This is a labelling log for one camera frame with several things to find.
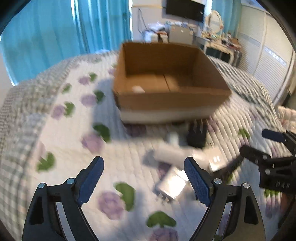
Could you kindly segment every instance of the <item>bed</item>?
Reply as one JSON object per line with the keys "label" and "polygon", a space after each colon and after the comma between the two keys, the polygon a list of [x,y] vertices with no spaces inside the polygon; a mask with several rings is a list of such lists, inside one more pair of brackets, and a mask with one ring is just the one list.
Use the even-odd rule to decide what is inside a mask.
{"label": "bed", "polygon": [[[296,113],[287,114],[285,108],[276,112],[255,78],[210,59],[232,94],[207,120],[206,145],[218,146],[229,162],[242,145],[288,156],[283,145],[263,139],[261,131],[293,129]],[[61,184],[75,177],[95,155],[104,158],[105,168],[82,210],[99,240],[189,240],[199,224],[206,206],[195,200],[190,185],[172,203],[164,203],[152,191],[168,166],[154,160],[150,152],[168,132],[182,132],[182,126],[124,126],[111,90],[116,60],[117,52],[64,60],[8,93],[0,110],[0,219],[15,240],[21,240],[37,185]],[[242,135],[241,129],[248,134]],[[229,179],[233,185],[243,182],[255,193],[266,240],[270,240],[281,216],[282,194],[260,189],[258,168],[247,160]],[[118,185],[134,191],[132,201],[123,202]],[[230,207],[225,207],[218,233]],[[149,225],[149,218],[158,211],[176,225]],[[69,228],[65,233],[73,240]]]}

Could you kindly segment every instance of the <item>black flat screen tv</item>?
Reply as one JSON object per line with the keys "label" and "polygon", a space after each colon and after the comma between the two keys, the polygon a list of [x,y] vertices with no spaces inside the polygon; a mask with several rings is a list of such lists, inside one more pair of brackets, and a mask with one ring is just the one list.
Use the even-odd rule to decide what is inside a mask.
{"label": "black flat screen tv", "polygon": [[198,22],[203,21],[205,6],[191,0],[167,0],[166,14],[192,19]]}

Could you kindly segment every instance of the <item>metal screw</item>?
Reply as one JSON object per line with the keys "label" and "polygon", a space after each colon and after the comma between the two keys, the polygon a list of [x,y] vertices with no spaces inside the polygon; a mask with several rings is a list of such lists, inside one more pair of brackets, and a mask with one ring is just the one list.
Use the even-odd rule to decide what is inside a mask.
{"label": "metal screw", "polygon": [[69,178],[67,180],[67,184],[73,184],[75,182],[75,179],[74,178]]}
{"label": "metal screw", "polygon": [[45,183],[39,183],[38,184],[38,188],[44,188],[45,187]]}
{"label": "metal screw", "polygon": [[250,188],[250,185],[248,183],[244,183],[243,184],[243,187],[246,188],[246,189],[249,189]]}
{"label": "metal screw", "polygon": [[219,178],[215,178],[215,179],[214,179],[214,183],[216,183],[216,184],[221,184],[222,181],[221,181],[221,179],[219,179]]}

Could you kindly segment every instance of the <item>blue textured pad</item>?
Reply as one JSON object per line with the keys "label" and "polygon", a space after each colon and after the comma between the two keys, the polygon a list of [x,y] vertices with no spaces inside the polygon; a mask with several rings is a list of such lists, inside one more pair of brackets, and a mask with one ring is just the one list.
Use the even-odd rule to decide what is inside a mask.
{"label": "blue textured pad", "polygon": [[264,129],[261,134],[265,139],[270,139],[276,142],[285,142],[285,137],[281,132]]}
{"label": "blue textured pad", "polygon": [[81,184],[79,189],[79,197],[77,199],[77,204],[82,206],[83,203],[87,203],[98,183],[104,170],[104,160],[100,157],[94,167],[91,169],[87,175],[85,181]]}
{"label": "blue textured pad", "polygon": [[184,161],[184,170],[199,201],[208,207],[211,204],[210,189],[188,158]]}

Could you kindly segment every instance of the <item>cardboard box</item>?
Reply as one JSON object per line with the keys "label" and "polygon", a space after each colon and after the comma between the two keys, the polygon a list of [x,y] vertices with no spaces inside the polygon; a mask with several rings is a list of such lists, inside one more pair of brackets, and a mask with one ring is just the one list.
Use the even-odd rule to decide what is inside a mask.
{"label": "cardboard box", "polygon": [[197,47],[127,42],[113,93],[123,122],[149,124],[207,118],[231,91]]}

